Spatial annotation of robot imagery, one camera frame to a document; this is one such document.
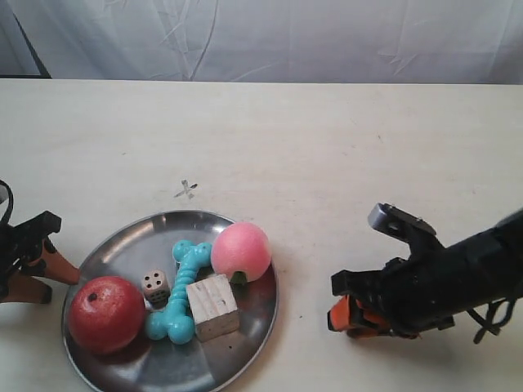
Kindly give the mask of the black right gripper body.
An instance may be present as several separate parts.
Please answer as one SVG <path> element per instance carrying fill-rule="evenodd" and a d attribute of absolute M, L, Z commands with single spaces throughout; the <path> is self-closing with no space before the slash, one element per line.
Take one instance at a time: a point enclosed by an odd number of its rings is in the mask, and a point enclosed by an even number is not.
<path fill-rule="evenodd" d="M 436 236 L 410 229 L 407 234 L 410 256 L 389 260 L 382 269 L 343 269 L 331 276 L 332 294 L 352 296 L 360 311 L 385 319 L 403 333 L 418 333 L 455 325 L 445 304 L 447 289 L 457 284 L 458 258 L 462 244 L 443 246 Z"/>

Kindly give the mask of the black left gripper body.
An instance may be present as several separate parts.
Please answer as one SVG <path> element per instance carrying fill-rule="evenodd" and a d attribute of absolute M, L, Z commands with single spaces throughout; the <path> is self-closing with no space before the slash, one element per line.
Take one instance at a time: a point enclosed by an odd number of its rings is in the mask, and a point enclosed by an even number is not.
<path fill-rule="evenodd" d="M 50 234 L 58 233 L 61 218 L 45 211 L 17 226 L 1 224 L 1 270 L 30 267 L 39 254 L 38 247 Z"/>

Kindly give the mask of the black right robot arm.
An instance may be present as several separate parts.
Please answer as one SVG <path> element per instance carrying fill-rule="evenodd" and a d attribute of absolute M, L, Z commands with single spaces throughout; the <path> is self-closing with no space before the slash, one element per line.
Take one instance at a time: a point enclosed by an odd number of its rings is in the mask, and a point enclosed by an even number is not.
<path fill-rule="evenodd" d="M 397 336 L 416 339 L 429 330 L 454 326 L 468 313 L 486 333 L 497 336 L 522 298 L 522 213 L 451 246 L 444 246 L 423 219 L 388 203 L 369 213 L 369 225 L 409 246 L 382 269 L 343 269 L 331 277 L 338 302 L 327 313 L 332 332 L 353 339 Z"/>

